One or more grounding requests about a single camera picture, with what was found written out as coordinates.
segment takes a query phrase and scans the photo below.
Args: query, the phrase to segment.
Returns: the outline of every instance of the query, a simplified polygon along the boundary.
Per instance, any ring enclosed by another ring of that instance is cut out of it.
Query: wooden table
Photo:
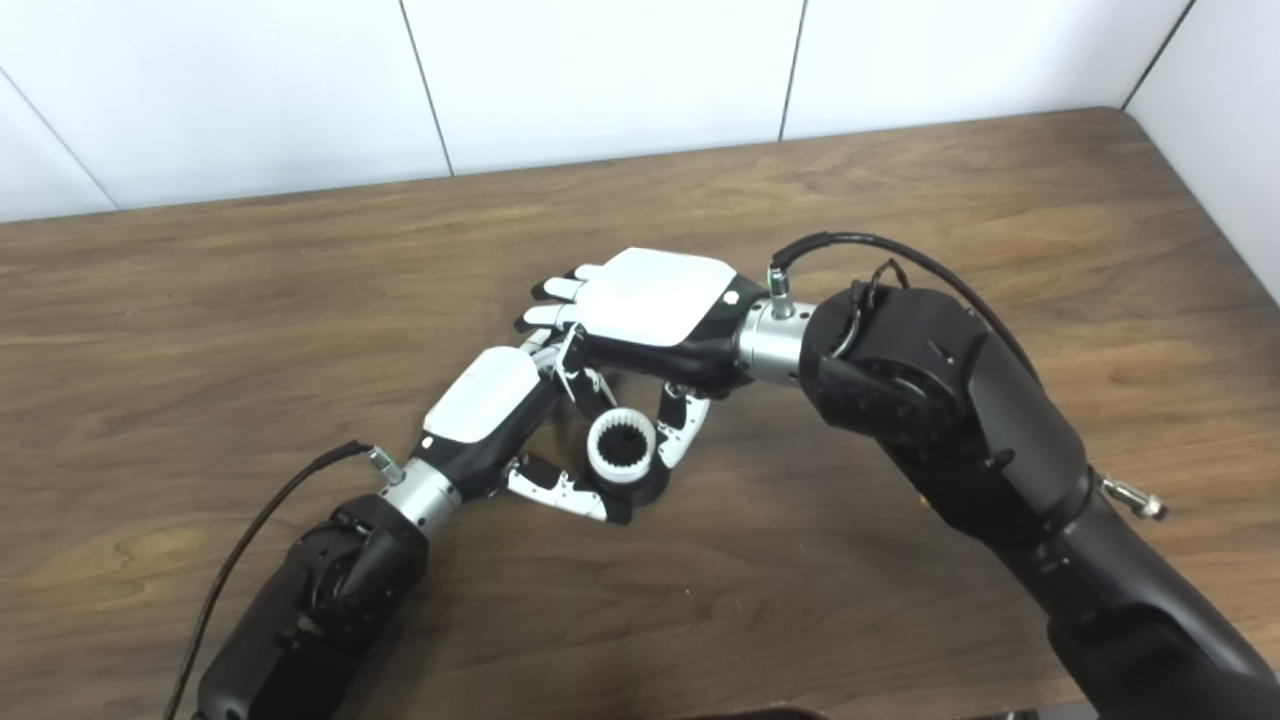
[[[349,437],[403,455],[471,357],[516,340],[535,281],[632,245],[758,274],[817,229],[918,245],[979,288],[1093,461],[1174,506],[1143,536],[1280,662],[1280,318],[1133,120],[1087,110],[0,225],[5,715],[159,716],[262,502]],[[883,258],[829,250],[795,291]],[[622,386],[655,406],[655,383]],[[1078,697],[1033,603],[869,441],[776,387],[710,420],[631,527],[466,507],[340,716],[941,720]],[[545,430],[532,447],[568,460],[581,428]],[[284,506],[197,673],[284,547],[376,486],[351,462]]]

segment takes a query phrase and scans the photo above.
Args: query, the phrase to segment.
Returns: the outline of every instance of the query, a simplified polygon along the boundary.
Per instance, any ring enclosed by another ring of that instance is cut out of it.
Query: metal fitting
[[[773,318],[786,320],[796,314],[796,306],[791,302],[791,279],[782,268],[769,268],[767,275],[769,284],[769,302],[773,305]]]
[[[1142,492],[1129,483],[1114,480],[1108,475],[1098,475],[1098,484],[1112,500],[1126,506],[1137,518],[1158,523],[1169,516],[1169,506],[1155,495]]]
[[[746,313],[737,336],[737,364],[748,375],[788,387],[800,384],[800,345],[814,306],[792,304],[792,315],[778,318],[763,304]]]
[[[381,473],[383,478],[387,478],[388,483],[398,486],[404,482],[404,469],[397,465],[396,461],[392,460],[392,456],[387,455],[385,450],[375,445],[369,450],[369,452],[365,454],[365,457],[369,457],[374,469]]]
[[[413,457],[404,464],[403,480],[393,483],[379,495],[426,537],[462,505],[462,493],[443,473]]]

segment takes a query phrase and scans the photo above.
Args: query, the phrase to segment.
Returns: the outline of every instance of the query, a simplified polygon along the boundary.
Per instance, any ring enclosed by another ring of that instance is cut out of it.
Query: black cable
[[[1039,374],[1036,373],[1036,366],[1032,364],[1032,359],[1027,356],[1027,351],[1023,350],[1021,343],[1014,337],[1009,327],[996,315],[996,311],[987,305],[982,296],[979,296],[972,287],[965,284],[959,275],[948,270],[942,263],[938,263],[933,258],[929,258],[924,252],[902,245],[895,240],[887,237],[881,237],[878,234],[861,233],[861,232],[819,232],[810,236],[801,237],[800,240],[792,242],[791,245],[778,250],[773,254],[773,264],[771,268],[777,268],[780,270],[786,270],[792,263],[800,258],[818,250],[820,247],[827,247],[829,245],[867,245],[870,247],[878,247],[881,250],[887,250],[895,255],[906,258],[908,260],[915,263],[928,273],[938,277],[942,282],[947,283],[951,290],[956,291],[960,297],[982,316],[983,320],[991,325],[991,331],[1000,336],[1000,340],[1005,341],[1009,350],[1014,354],[1014,357],[1027,368],[1027,372],[1039,382]]]
[[[307,479],[317,470],[323,470],[329,465],[339,460],[344,460],[353,455],[362,455],[372,450],[371,445],[365,445],[362,442],[348,441],[329,452],[316,457],[306,468],[293,475],[289,482],[284,483],[284,487],[275,493],[273,497],[253,518],[253,521],[248,524],[244,529],[244,534],[241,536],[239,542],[232,548],[230,555],[223,561],[223,566],[218,570],[218,575],[214,577],[214,584],[209,588],[209,594],[205,597],[205,605],[200,609],[200,615],[196,616],[196,628],[191,633],[191,641],[187,643],[187,651],[182,656],[182,665],[178,667],[178,680],[173,685],[173,694],[169,697],[169,706],[164,711],[164,720],[174,720],[178,715],[178,706],[182,703],[182,693],[187,689],[187,680],[191,678],[191,669],[196,664],[196,652],[200,651],[200,642],[205,638],[205,628],[209,626],[209,618],[214,612],[214,603],[218,602],[218,596],[223,592],[223,585],[227,584],[227,578],[232,574],[232,569],[236,568],[236,561],[239,560],[241,555],[244,555],[244,548],[252,542],[253,536],[262,529],[275,509],[284,502],[284,498],[289,497],[302,480]]]
[[[881,264],[879,268],[876,268],[876,272],[872,273],[872,279],[865,286],[868,310],[876,309],[876,291],[879,288],[879,279],[884,277],[884,270],[888,270],[891,268],[893,270],[893,274],[897,275],[897,284],[901,286],[902,290],[911,288],[911,283],[906,282],[906,270],[902,269],[902,265],[897,264],[897,260],[890,258],[888,260],[884,260],[884,263]]]

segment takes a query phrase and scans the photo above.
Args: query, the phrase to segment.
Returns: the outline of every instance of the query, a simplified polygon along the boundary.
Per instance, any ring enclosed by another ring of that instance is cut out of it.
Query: cable connector
[[[765,275],[769,286],[769,302],[773,305],[773,318],[776,320],[786,320],[791,315],[796,314],[795,302],[791,301],[791,279],[787,278],[787,272],[776,265],[769,265],[769,273]]]
[[[385,450],[375,445],[365,452],[365,457],[369,457],[374,469],[381,473],[381,475],[387,478],[388,483],[398,486],[404,482],[404,469],[397,465],[396,461],[392,460],[392,456],[387,455]]]

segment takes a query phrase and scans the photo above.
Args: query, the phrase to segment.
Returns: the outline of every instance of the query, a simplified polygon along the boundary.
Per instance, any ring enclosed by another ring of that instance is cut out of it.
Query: white gear
[[[631,465],[618,465],[600,452],[600,438],[611,428],[627,427],[634,428],[644,438],[644,456]],[[586,433],[586,459],[600,478],[618,484],[634,483],[649,473],[657,442],[658,433],[644,413],[630,407],[614,407],[591,423],[591,429]]]

